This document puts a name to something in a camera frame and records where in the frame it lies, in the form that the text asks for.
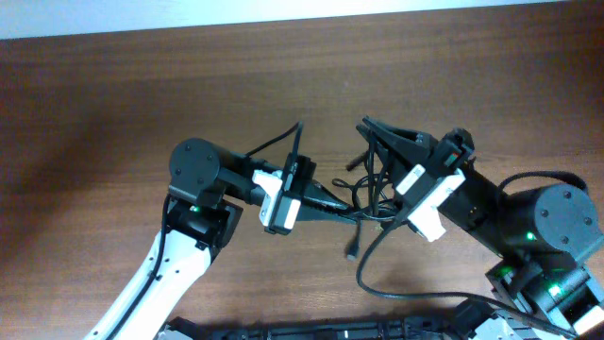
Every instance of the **wooden table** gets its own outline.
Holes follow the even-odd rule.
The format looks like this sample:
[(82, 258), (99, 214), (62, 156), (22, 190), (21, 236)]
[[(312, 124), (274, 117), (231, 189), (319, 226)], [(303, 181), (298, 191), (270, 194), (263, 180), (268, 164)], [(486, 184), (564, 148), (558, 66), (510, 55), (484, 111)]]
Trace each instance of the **wooden table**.
[[(198, 136), (246, 151), (304, 120), (316, 178), (354, 180), (363, 115), (440, 138), (471, 131), (477, 169), (574, 171), (604, 211), (604, 7), (438, 10), (0, 42), (2, 338), (81, 338), (159, 230), (168, 158)], [(284, 163), (291, 140), (260, 155)], [(525, 180), (511, 191), (542, 184)], [(348, 192), (336, 190), (348, 198)], [(353, 229), (264, 233), (245, 207), (178, 303), (205, 325), (405, 315), (457, 300), (371, 297), (344, 258)], [(399, 229), (369, 263), (385, 290), (489, 295), (497, 257), (460, 229)], [(363, 247), (378, 232), (368, 225)], [(589, 265), (604, 281), (604, 252)]]

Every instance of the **white wall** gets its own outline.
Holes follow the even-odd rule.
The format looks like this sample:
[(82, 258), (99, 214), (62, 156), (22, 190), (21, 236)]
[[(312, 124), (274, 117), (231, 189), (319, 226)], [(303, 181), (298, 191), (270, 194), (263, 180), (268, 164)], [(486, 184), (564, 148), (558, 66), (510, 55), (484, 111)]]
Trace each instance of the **white wall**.
[(0, 39), (555, 0), (0, 0)]

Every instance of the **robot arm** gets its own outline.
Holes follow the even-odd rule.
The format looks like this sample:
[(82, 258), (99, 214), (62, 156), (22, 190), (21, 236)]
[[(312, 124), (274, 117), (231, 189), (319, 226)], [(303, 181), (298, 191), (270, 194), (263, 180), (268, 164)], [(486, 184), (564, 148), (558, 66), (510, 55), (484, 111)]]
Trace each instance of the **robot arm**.
[(297, 150), (279, 168), (201, 139), (179, 144), (170, 159), (172, 180), (161, 232), (137, 273), (86, 339), (155, 336), (237, 227), (243, 209), (225, 196), (261, 206), (260, 221), (271, 233), (288, 234), (295, 221), (354, 224), (351, 207), (312, 179), (315, 167)]
[[(364, 162), (368, 176), (354, 186), (345, 185), (353, 191), (353, 205), (312, 179), (316, 164), (297, 153), (300, 124), (247, 154), (201, 139), (179, 144), (170, 159), (172, 179), (161, 232), (139, 271), (87, 339), (152, 338), (157, 333), (237, 226), (242, 208), (225, 196), (260, 206), (260, 221), (273, 234), (289, 234), (296, 221), (380, 221), (385, 232), (363, 256), (357, 278), (363, 289), (387, 298), (447, 296), (386, 294), (361, 281), (364, 263), (378, 239), (408, 225), (433, 242), (445, 233), (441, 213), (502, 258), (487, 277), (498, 306), (522, 312), (522, 323), (539, 326), (534, 321), (547, 320), (558, 326), (557, 332), (572, 334), (563, 330), (581, 332), (604, 319), (600, 308), (604, 293), (584, 265), (601, 247), (604, 235), (580, 178), (548, 173), (566, 183), (507, 195), (503, 193), (507, 182), (497, 187), (474, 169), (470, 160), (474, 143), (467, 131), (454, 129), (438, 141), (424, 132), (389, 127), (369, 117), (363, 123), (357, 130), (369, 143), (369, 151), (348, 169)], [(251, 157), (293, 131), (294, 149), (283, 167)], [(374, 156), (384, 164), (379, 174), (373, 173)], [(394, 197), (379, 201), (386, 184), (392, 184)], [(363, 187), (369, 193), (365, 208), (356, 195)], [(484, 318), (489, 322), (493, 316)], [(465, 334), (473, 337), (471, 332)]]

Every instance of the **wood grain surface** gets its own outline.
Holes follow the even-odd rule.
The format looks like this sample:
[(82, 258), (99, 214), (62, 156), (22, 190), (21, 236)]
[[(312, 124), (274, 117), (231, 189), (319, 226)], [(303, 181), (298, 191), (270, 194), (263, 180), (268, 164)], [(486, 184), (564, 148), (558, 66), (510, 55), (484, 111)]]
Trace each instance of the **wood grain surface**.
[[(469, 129), (499, 182), (568, 170), (604, 211), (604, 6), (579, 2), (0, 42), (0, 337), (83, 337), (159, 230), (168, 158), (197, 136), (246, 151), (304, 120), (316, 178), (354, 180), (363, 115), (440, 138)], [(291, 140), (260, 155), (284, 163)], [(515, 183), (511, 191), (542, 184)], [(339, 196), (348, 192), (333, 189)], [(257, 207), (177, 304), (204, 325), (435, 311), (357, 287), (353, 230), (263, 232)], [(497, 257), (446, 222), (388, 237), (366, 279), (397, 292), (489, 295)], [(378, 232), (368, 225), (363, 248)], [(589, 265), (604, 281), (604, 252)]]

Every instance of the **wire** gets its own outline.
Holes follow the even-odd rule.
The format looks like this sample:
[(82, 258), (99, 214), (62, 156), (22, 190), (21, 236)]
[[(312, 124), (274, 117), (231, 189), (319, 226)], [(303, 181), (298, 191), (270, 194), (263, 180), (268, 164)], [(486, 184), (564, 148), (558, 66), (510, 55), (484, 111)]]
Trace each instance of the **wire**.
[(245, 154), (246, 157), (250, 157), (260, 151), (262, 151), (263, 149), (267, 148), (270, 145), (273, 145), (279, 141), (281, 141), (282, 139), (285, 139), (287, 136), (291, 135), (292, 133), (294, 133), (294, 131), (298, 130), (298, 133), (296, 133), (296, 140), (297, 142), (294, 142), (294, 149), (295, 152), (297, 153), (297, 145), (300, 143), (300, 137), (298, 136), (299, 133), (301, 133), (301, 128), (300, 126), (302, 125), (302, 122), (298, 122), (296, 123), (293, 127), (290, 127), (289, 130), (285, 131), (283, 134), (273, 138), (272, 140), (258, 146), (257, 148), (253, 149), (252, 151), (249, 151)]
[(495, 204), (497, 207), (501, 204), (501, 196), (503, 194), (503, 189), (518, 179), (525, 179), (529, 177), (539, 177), (539, 178), (547, 178), (547, 179), (557, 179), (563, 181), (564, 183), (570, 184), (579, 188), (585, 194), (589, 195), (589, 188), (587, 187), (587, 183), (583, 178), (579, 176), (566, 172), (566, 171), (527, 171), (524, 173), (519, 173), (516, 175), (512, 175), (506, 179), (504, 179), (501, 184), (497, 187), (497, 194), (495, 195)]
[[(334, 178), (331, 182), (331, 184), (333, 184), (334, 186), (346, 188), (351, 191), (353, 210), (351, 212), (349, 212), (348, 215), (350, 217), (356, 218), (358, 220), (358, 222), (361, 222), (361, 220), (373, 220), (373, 221), (379, 221), (379, 222), (391, 222), (393, 220), (401, 221), (401, 223), (391, 223), (390, 226), (386, 225), (388, 227), (386, 227), (386, 229), (371, 243), (371, 245), (367, 248), (365, 253), (362, 255), (361, 261), (359, 262), (359, 266), (357, 267), (357, 284), (359, 285), (360, 288), (362, 288), (367, 293), (372, 294), (377, 297), (393, 298), (393, 299), (399, 299), (399, 300), (417, 300), (417, 299), (430, 299), (430, 298), (467, 298), (467, 299), (477, 301), (477, 302), (488, 303), (497, 308), (505, 310), (513, 315), (520, 316), (525, 322), (528, 322), (532, 325), (535, 325), (535, 326), (542, 328), (544, 330), (547, 330), (549, 332), (559, 333), (559, 334), (562, 334), (562, 335), (564, 335), (566, 337), (570, 337), (570, 338), (574, 338), (577, 336), (572, 330), (571, 331), (565, 330), (561, 327), (558, 327), (558, 326), (555, 326), (555, 325), (549, 323), (548, 321), (544, 321), (533, 315), (523, 313), (511, 306), (508, 306), (507, 304), (505, 304), (503, 302), (497, 301), (493, 298), (480, 296), (477, 294), (465, 293), (465, 292), (396, 294), (396, 293), (381, 292), (377, 289), (367, 286), (362, 281), (362, 271), (364, 270), (365, 265), (367, 264), (367, 261), (373, 254), (374, 250), (381, 244), (381, 242), (386, 238), (386, 236), (390, 232), (392, 232), (396, 228), (400, 227), (401, 225), (409, 225), (409, 223), (410, 223), (407, 220), (407, 217), (408, 217), (407, 215), (399, 216), (398, 219), (396, 219), (396, 214), (399, 211), (399, 209), (396, 208), (396, 206), (394, 205), (394, 203), (391, 199), (390, 200), (384, 199), (384, 200), (378, 202), (378, 198), (380, 195), (382, 195), (383, 198), (386, 198), (385, 194), (382, 191), (383, 188), (386, 185), (392, 183), (387, 172), (388, 172), (388, 169), (390, 168), (391, 162), (393, 160), (392, 160), (392, 158), (389, 158), (386, 161), (386, 163), (383, 165), (382, 169), (379, 171), (379, 174), (374, 174), (373, 173), (374, 154), (376, 152), (374, 142), (375, 142), (375, 137), (373, 136), (373, 134), (370, 134), (369, 150), (366, 153), (363, 153), (361, 156), (357, 157), (353, 162), (351, 162), (351, 164), (349, 164), (349, 166), (346, 167), (346, 169), (348, 169), (348, 168), (354, 169), (354, 167), (359, 165), (361, 162), (364, 162), (365, 169), (367, 170), (367, 174), (368, 174), (367, 176), (359, 179), (357, 181), (357, 183), (355, 183), (355, 185), (350, 185), (340, 178)], [(523, 173), (523, 174), (514, 175), (514, 176), (504, 180), (499, 185), (497, 197), (495, 198), (497, 200), (497, 202), (499, 200), (499, 196), (500, 196), (501, 192), (503, 191), (503, 188), (506, 185), (508, 185), (510, 182), (512, 182), (516, 179), (520, 179), (520, 178), (524, 178), (524, 177), (532, 177), (532, 176), (550, 177), (550, 178), (554, 178), (554, 179), (560, 179), (567, 183), (573, 184), (573, 185), (579, 187), (581, 190), (587, 192), (587, 185), (585, 184), (585, 182), (574, 174), (564, 173), (564, 172), (553, 172), (553, 171), (531, 172), (531, 173)], [(362, 208), (361, 204), (360, 204), (358, 190), (360, 188), (364, 188), (364, 187), (368, 188), (369, 205), (367, 207)]]
[(376, 250), (376, 248), (379, 246), (379, 244), (381, 244), (381, 242), (386, 238), (386, 236), (388, 236), (388, 234), (393, 231), (394, 229), (396, 229), (398, 226), (396, 225), (392, 225), (391, 227), (385, 229), (372, 243), (371, 245), (367, 248), (367, 250), (365, 251), (365, 253), (362, 255), (361, 261), (359, 262), (359, 266), (357, 267), (357, 284), (359, 285), (360, 288), (362, 288), (365, 292), (372, 294), (374, 296), (377, 297), (381, 297), (381, 298), (393, 298), (393, 299), (399, 299), (399, 300), (417, 300), (417, 299), (428, 299), (428, 298), (468, 298), (474, 301), (478, 301), (478, 302), (484, 302), (484, 303), (488, 303), (491, 304), (497, 308), (500, 308), (502, 310), (505, 310), (511, 314), (517, 315), (522, 317), (524, 320), (526, 320), (527, 322), (536, 325), (544, 330), (550, 331), (550, 332), (556, 332), (559, 334), (562, 334), (564, 336), (570, 337), (570, 338), (574, 338), (577, 335), (573, 332), (573, 331), (569, 331), (569, 330), (565, 330), (563, 328), (560, 328), (558, 326), (552, 325), (551, 323), (544, 321), (542, 319), (539, 319), (535, 316), (532, 316), (530, 314), (526, 314), (523, 312), (520, 312), (519, 310), (508, 306), (507, 304), (497, 301), (493, 298), (489, 298), (489, 297), (483, 297), (477, 294), (471, 294), (471, 293), (465, 293), (465, 292), (441, 292), (441, 293), (420, 293), (420, 294), (395, 294), (395, 293), (385, 293), (385, 292), (380, 292), (379, 290), (376, 290), (374, 288), (371, 288), (369, 286), (367, 286), (363, 281), (362, 281), (362, 271), (365, 267), (365, 265), (367, 264), (367, 260), (369, 259), (369, 257), (373, 254), (374, 250)]
[(168, 217), (168, 205), (169, 204), (170, 204), (170, 195), (167, 195), (163, 201), (163, 210), (161, 212), (161, 231), (159, 232), (158, 258), (155, 262), (155, 265), (153, 266), (153, 270), (151, 271), (151, 273), (149, 273), (149, 278), (147, 279), (147, 282), (144, 284), (143, 289), (141, 289), (141, 292), (139, 292), (139, 294), (134, 298), (134, 300), (132, 300), (130, 307), (128, 307), (128, 309), (126, 310), (124, 315), (122, 315), (122, 318), (120, 319), (120, 321), (115, 325), (115, 327), (113, 328), (113, 331), (111, 331), (111, 333), (107, 337), (108, 340), (113, 339), (117, 335), (117, 333), (120, 331), (120, 329), (124, 326), (124, 324), (128, 321), (128, 318), (130, 317), (132, 312), (134, 312), (134, 309), (139, 304), (139, 302), (141, 302), (141, 300), (144, 297), (144, 294), (147, 292), (147, 290), (149, 290), (149, 287), (153, 283), (153, 280), (155, 280), (156, 276), (158, 275), (159, 266), (161, 265), (161, 259), (163, 257), (163, 249), (164, 249), (165, 243), (166, 243), (166, 233), (168, 230), (168, 227), (167, 227), (168, 218), (167, 217)]

